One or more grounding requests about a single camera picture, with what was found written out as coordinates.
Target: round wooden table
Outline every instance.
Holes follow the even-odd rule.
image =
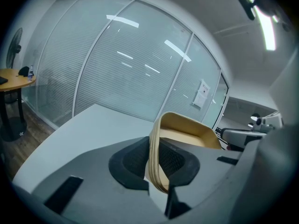
[[[28,77],[19,76],[18,73],[19,70],[16,69],[0,69],[0,77],[8,79],[6,83],[0,84],[0,115],[3,123],[0,128],[0,134],[2,139],[8,142],[20,138],[27,129],[22,109],[21,88],[36,81],[35,76],[32,77],[32,81],[28,81]],[[17,92],[19,117],[8,118],[4,98],[5,91]]]

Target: ceiling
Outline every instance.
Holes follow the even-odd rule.
[[[295,41],[274,23],[277,49],[267,51],[259,19],[251,21],[238,0],[172,0],[213,34],[235,79],[270,86],[286,66]]]
[[[224,117],[247,126],[250,122],[254,123],[250,118],[252,114],[258,113],[261,117],[265,117],[275,111],[268,107],[230,97],[224,111]]]

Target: white table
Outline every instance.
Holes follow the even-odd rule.
[[[50,135],[24,162],[13,183],[31,193],[44,178],[78,155],[124,140],[148,136],[153,124],[93,105]]]

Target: white machine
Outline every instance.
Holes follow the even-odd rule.
[[[268,132],[282,128],[283,120],[279,112],[274,112],[266,117],[257,118],[252,130],[224,128],[221,131],[221,138],[225,140],[231,150],[243,151],[246,145],[253,140],[260,140]]]

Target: bottle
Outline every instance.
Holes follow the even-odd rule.
[[[30,67],[28,72],[28,81],[32,81],[32,77],[33,77],[33,65]]]

